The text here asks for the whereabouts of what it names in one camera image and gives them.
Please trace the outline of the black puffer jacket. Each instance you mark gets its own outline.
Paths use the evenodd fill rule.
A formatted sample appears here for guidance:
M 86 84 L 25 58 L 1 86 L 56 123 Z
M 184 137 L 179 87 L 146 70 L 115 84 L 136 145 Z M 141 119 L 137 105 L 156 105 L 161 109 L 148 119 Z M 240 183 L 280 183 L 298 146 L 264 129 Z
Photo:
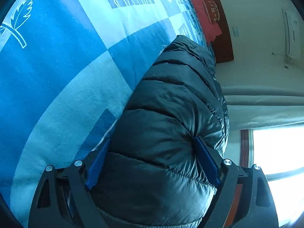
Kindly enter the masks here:
M 177 36 L 139 82 L 117 121 L 91 190 L 109 227 L 197 227 L 215 188 L 192 142 L 224 154 L 228 109 L 210 52 Z

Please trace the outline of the right side window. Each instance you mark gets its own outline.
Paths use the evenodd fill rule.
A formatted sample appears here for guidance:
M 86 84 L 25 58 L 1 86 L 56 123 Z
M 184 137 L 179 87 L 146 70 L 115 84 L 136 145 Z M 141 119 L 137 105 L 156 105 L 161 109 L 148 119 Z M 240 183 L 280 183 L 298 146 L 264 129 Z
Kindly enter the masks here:
M 241 130 L 241 159 L 264 172 L 279 226 L 293 225 L 303 213 L 303 125 Z

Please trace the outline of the grey curtain right side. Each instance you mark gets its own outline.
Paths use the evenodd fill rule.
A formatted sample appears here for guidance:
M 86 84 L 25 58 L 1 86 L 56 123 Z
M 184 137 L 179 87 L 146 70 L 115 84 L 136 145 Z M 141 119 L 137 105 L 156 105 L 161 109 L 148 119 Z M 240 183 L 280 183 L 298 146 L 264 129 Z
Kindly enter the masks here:
M 303 123 L 303 91 L 269 86 L 223 88 L 232 130 Z

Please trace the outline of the dark wooden headboard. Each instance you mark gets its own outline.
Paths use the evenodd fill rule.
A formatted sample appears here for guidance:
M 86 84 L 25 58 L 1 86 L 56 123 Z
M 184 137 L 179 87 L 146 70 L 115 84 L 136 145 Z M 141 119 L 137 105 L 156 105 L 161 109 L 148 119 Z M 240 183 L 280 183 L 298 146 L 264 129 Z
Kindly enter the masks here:
M 226 15 L 220 0 L 214 0 L 219 10 L 219 28 L 222 34 L 216 36 L 215 40 L 211 43 L 216 63 L 230 62 L 234 60 L 231 36 L 229 31 Z

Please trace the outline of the blue patterned bedspread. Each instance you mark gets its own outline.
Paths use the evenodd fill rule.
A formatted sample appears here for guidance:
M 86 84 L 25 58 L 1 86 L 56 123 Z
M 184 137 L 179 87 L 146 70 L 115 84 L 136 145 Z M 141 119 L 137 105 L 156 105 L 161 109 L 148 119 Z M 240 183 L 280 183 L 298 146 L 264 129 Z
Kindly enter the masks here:
M 190 0 L 16 0 L 1 24 L 1 194 L 21 225 L 44 168 L 99 146 L 177 35 Z

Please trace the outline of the small embroidered cushion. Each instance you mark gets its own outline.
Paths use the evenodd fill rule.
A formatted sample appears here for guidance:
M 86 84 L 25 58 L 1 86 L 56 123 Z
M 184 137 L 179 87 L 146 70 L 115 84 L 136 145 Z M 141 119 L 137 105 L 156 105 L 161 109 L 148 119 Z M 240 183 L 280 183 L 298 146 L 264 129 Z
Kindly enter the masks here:
M 208 20 L 211 24 L 218 22 L 220 19 L 219 9 L 214 0 L 202 0 Z

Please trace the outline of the white air conditioner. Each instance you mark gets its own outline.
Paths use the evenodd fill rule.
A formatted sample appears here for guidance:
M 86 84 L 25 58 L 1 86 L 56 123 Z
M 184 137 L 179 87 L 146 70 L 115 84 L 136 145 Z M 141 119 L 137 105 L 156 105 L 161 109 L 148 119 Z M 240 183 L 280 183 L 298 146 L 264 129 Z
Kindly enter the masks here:
M 282 10 L 285 26 L 286 55 L 289 58 L 300 59 L 300 22 L 293 11 Z

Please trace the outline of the red pillow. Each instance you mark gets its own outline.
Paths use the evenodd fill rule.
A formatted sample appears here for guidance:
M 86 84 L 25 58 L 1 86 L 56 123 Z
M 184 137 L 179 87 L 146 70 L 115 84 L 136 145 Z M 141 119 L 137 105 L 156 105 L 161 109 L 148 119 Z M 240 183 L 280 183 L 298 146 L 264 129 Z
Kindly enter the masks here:
M 208 43 L 213 42 L 216 36 L 222 34 L 218 22 L 215 22 L 214 24 L 210 23 L 207 14 L 205 12 L 202 0 L 191 0 L 191 2 L 194 6 L 200 25 L 203 29 L 203 33 L 205 35 L 206 41 Z

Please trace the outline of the wall socket plate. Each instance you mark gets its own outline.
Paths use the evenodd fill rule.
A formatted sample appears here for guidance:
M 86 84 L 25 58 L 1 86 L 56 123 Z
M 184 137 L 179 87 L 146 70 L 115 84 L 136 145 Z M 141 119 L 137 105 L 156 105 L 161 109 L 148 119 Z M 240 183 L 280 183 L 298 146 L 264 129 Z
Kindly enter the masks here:
M 232 31 L 233 31 L 233 36 L 234 37 L 239 37 L 240 36 L 240 31 L 239 31 L 238 27 L 233 27 Z

